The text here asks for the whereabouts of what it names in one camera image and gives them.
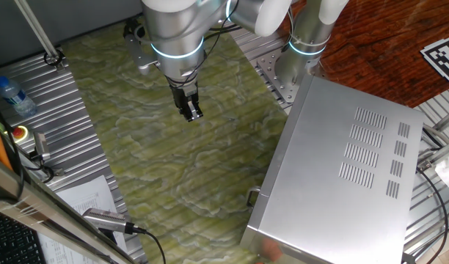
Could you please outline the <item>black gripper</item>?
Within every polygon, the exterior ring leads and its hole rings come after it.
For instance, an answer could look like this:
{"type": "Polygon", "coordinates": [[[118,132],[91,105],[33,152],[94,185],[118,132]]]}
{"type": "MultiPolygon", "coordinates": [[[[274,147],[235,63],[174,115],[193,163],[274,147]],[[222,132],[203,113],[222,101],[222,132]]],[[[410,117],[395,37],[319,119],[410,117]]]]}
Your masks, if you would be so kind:
{"type": "Polygon", "coordinates": [[[187,122],[197,120],[203,116],[199,107],[198,84],[196,79],[180,83],[174,79],[169,80],[169,87],[172,90],[175,105],[179,108],[187,122]]]}

